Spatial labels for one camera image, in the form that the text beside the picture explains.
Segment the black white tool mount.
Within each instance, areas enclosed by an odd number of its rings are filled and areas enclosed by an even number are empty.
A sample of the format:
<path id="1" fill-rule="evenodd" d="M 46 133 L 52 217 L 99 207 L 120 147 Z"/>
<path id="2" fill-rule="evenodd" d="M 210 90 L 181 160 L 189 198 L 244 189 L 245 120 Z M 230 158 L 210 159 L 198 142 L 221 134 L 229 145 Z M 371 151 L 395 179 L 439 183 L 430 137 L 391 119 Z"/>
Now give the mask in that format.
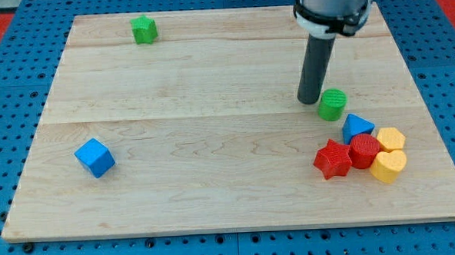
<path id="1" fill-rule="evenodd" d="M 360 9 L 352 15 L 330 17 L 311 12 L 299 0 L 296 0 L 293 12 L 298 26 L 315 38 L 320 40 L 332 39 L 335 35 L 352 37 L 367 22 L 372 3 L 373 0 L 366 0 L 360 5 Z"/>

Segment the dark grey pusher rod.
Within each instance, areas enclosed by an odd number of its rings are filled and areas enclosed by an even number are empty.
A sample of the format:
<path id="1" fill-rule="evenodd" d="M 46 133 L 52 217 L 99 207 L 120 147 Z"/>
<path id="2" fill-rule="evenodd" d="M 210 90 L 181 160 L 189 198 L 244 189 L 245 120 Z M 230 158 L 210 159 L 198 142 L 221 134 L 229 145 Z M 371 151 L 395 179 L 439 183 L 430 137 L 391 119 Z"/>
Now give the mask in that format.
<path id="1" fill-rule="evenodd" d="M 335 38 L 319 39 L 310 36 L 307 40 L 297 99 L 302 104 L 318 102 L 325 74 L 334 49 Z"/>

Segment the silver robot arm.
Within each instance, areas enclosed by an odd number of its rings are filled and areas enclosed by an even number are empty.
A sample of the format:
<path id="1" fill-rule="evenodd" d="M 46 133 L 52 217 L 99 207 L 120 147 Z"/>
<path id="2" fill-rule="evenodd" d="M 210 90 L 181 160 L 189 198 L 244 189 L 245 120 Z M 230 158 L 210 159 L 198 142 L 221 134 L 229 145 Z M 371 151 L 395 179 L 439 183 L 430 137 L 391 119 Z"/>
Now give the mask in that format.
<path id="1" fill-rule="evenodd" d="M 363 28 L 373 0 L 295 0 L 294 16 L 308 33 L 297 99 L 318 102 L 338 35 L 352 37 Z"/>

